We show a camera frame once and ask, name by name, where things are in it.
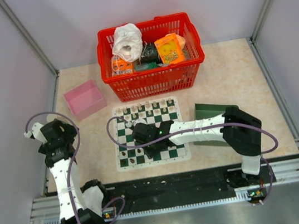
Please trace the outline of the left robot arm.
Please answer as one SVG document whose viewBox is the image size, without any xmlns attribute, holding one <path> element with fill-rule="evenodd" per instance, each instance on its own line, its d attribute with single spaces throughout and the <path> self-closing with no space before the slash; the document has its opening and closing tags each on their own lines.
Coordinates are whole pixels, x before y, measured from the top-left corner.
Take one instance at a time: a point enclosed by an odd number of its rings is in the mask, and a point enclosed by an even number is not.
<svg viewBox="0 0 299 224">
<path fill-rule="evenodd" d="M 107 199 L 107 191 L 103 184 L 93 179 L 80 186 L 79 168 L 72 158 L 76 151 L 75 127 L 54 119 L 47 124 L 35 123 L 31 132 L 42 143 L 38 151 L 45 155 L 45 164 L 55 180 L 59 224 L 106 224 L 102 203 Z"/>
</svg>

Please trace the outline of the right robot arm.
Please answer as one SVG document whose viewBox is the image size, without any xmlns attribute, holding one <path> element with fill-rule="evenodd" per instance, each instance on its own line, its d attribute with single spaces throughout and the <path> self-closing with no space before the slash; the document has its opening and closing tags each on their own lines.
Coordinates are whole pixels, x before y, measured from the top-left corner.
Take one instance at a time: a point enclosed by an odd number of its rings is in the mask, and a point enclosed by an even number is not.
<svg viewBox="0 0 299 224">
<path fill-rule="evenodd" d="M 223 114 L 193 121 L 167 120 L 159 126 L 143 122 L 131 126 L 132 136 L 148 158 L 169 147 L 195 142 L 223 142 L 242 158 L 242 172 L 257 176 L 261 166 L 261 120 L 237 107 Z"/>
</svg>

